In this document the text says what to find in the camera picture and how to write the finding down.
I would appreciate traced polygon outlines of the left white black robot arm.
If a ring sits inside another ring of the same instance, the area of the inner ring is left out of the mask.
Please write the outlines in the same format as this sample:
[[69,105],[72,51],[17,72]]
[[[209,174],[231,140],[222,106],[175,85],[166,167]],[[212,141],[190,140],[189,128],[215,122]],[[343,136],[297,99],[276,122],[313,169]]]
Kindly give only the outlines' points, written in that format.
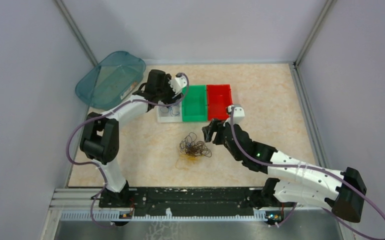
[[120,148],[120,129],[148,113],[154,107],[176,106],[189,90],[185,73],[170,74],[152,69],[147,81],[116,107],[103,113],[92,112],[83,125],[79,148],[91,163],[98,167],[104,179],[104,191],[118,207],[126,206],[131,199],[129,184],[122,175],[116,160]]

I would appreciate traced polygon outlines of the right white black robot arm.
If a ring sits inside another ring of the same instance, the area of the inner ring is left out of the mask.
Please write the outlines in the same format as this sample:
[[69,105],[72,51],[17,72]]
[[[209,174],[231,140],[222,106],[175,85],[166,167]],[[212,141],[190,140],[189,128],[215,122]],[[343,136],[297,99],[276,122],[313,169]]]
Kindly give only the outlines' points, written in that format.
[[230,126],[216,118],[202,127],[202,132],[206,143],[223,145],[244,167],[269,176],[260,196],[266,205],[314,205],[342,220],[361,221],[367,188],[357,169],[347,167],[340,171],[308,164],[252,140],[238,124]]

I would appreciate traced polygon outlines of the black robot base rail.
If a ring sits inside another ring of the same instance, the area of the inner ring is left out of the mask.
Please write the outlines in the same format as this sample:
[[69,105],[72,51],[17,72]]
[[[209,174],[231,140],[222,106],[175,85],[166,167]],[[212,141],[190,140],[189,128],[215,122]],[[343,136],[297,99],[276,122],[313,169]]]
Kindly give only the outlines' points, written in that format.
[[104,190],[91,197],[101,208],[127,208],[134,216],[250,216],[262,208],[292,207],[263,193],[261,187],[131,187],[122,193]]

